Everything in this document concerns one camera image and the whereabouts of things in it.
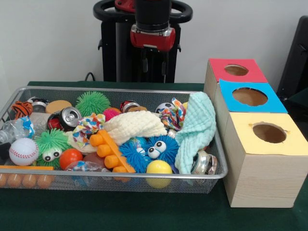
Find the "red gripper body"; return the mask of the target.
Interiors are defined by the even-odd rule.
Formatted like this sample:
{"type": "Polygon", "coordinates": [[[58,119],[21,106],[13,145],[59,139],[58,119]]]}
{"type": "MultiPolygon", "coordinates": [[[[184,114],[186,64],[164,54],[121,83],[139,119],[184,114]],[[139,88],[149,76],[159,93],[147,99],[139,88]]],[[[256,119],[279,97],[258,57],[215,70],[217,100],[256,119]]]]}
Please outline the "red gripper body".
{"type": "Polygon", "coordinates": [[[130,40],[134,47],[137,48],[155,48],[161,52],[169,52],[176,38],[175,30],[169,30],[158,35],[130,32],[130,40]]]}

